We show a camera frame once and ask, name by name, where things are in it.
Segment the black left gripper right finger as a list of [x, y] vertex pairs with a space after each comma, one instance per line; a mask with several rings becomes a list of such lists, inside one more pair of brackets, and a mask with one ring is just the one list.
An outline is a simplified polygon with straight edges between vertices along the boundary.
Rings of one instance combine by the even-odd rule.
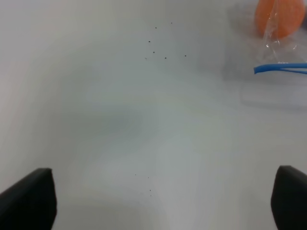
[[274, 180], [271, 210], [278, 230], [306, 230], [307, 175], [292, 166], [280, 166]]

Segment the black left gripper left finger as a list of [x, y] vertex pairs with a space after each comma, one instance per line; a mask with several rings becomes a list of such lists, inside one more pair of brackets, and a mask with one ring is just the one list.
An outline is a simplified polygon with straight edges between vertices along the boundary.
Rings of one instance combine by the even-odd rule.
[[38, 168], [0, 194], [2, 230], [50, 230], [57, 215], [52, 170]]

